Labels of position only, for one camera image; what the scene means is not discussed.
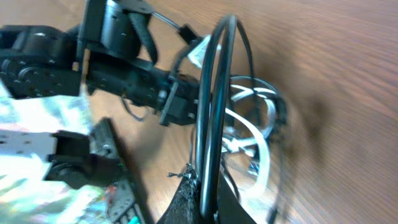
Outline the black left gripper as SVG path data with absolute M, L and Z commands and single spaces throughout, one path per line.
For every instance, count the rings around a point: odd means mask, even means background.
M 159 123 L 185 126 L 197 122 L 199 80 L 191 75 L 153 67 L 150 62 L 90 60 L 86 84 L 90 90 L 103 90 L 160 112 Z

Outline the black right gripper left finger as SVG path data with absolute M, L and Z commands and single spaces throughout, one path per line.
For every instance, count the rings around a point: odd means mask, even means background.
M 183 173 L 170 173 L 172 177 L 181 178 L 171 203 L 161 216 L 158 224 L 194 224 L 199 223 L 201 216 L 198 208 L 197 175 L 194 170 Z

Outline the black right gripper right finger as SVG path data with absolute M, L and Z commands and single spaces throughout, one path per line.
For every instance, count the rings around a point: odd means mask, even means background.
M 225 178 L 220 175 L 218 181 L 218 223 L 220 224 L 256 224 L 236 199 Z

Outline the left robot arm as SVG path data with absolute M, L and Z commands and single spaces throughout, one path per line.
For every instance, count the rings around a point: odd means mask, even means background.
M 89 92 L 118 96 L 126 110 L 153 111 L 163 126 L 194 124 L 200 84 L 180 66 L 201 37 L 188 24 L 175 26 L 186 46 L 161 70 L 152 18 L 174 24 L 146 1 L 89 0 L 82 21 L 66 31 L 2 26 L 1 81 L 16 100 L 77 96 L 85 83 Z

